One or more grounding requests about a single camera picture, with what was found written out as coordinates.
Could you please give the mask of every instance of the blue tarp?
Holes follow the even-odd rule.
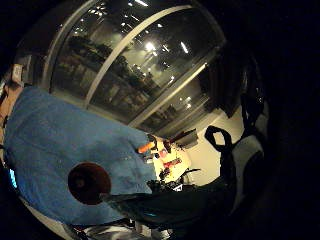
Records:
[[[154,167],[135,152],[147,135],[65,103],[37,88],[19,96],[5,133],[5,156],[16,173],[21,196],[44,215],[67,224],[98,225],[122,216],[106,203],[88,206],[68,189],[79,163],[102,166],[112,194],[150,193]]]

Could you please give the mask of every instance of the wall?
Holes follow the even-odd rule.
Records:
[[[196,128],[199,136],[198,145],[186,151],[192,162],[191,168],[202,169],[192,174],[194,183],[200,186],[213,181],[220,175],[220,153],[204,138],[206,127],[209,125],[227,130],[232,137],[232,142],[236,142],[243,133],[241,108],[239,108],[230,119],[228,119],[225,113],[220,112],[220,115],[215,117],[213,121],[211,118],[210,122],[209,116],[197,124]],[[222,136],[217,136],[216,139],[218,143],[223,143]]]

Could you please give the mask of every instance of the ceiling light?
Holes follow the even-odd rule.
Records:
[[[140,5],[144,6],[144,7],[148,7],[149,5],[146,4],[145,2],[141,1],[141,0],[135,0],[136,3],[139,3]]]
[[[147,49],[148,52],[151,52],[151,51],[155,51],[155,50],[156,50],[155,46],[154,46],[151,42],[148,42],[148,43],[146,44],[146,49]]]
[[[170,52],[170,50],[167,48],[166,45],[163,45],[163,48],[164,48],[167,52]]]
[[[181,47],[185,53],[187,53],[187,54],[189,53],[187,46],[183,42],[181,42]]]
[[[131,17],[132,17],[134,20],[140,22],[140,20],[139,20],[138,18],[136,18],[135,16],[131,15]]]

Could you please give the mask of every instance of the table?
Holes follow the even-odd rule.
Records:
[[[158,149],[159,151],[161,151],[162,149],[165,148],[163,145],[163,139],[161,138],[156,138],[156,139],[157,139]],[[165,182],[167,183],[171,181],[176,181],[191,166],[191,161],[189,159],[188,154],[186,153],[185,150],[179,148],[176,144],[172,144],[171,153],[168,153],[165,158],[160,158],[153,161],[158,180],[160,180],[159,174],[161,170],[164,170],[163,163],[173,161],[177,158],[180,158],[182,162],[170,167],[171,173],[165,178]]]

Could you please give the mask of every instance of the window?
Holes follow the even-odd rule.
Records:
[[[71,99],[82,102],[103,63],[121,40],[146,18],[173,5],[161,2],[146,9],[138,4],[129,6],[124,0],[101,1],[89,9],[60,50],[52,77],[53,94],[73,103]]]
[[[128,124],[217,46],[217,39],[198,9],[160,19],[140,32],[114,61],[92,105]],[[199,96],[189,95],[196,97],[190,101],[196,104]]]
[[[207,106],[211,97],[207,92],[208,89],[203,89],[202,84],[202,74],[199,74],[158,111],[140,124],[139,128],[166,138],[186,130],[209,113]]]

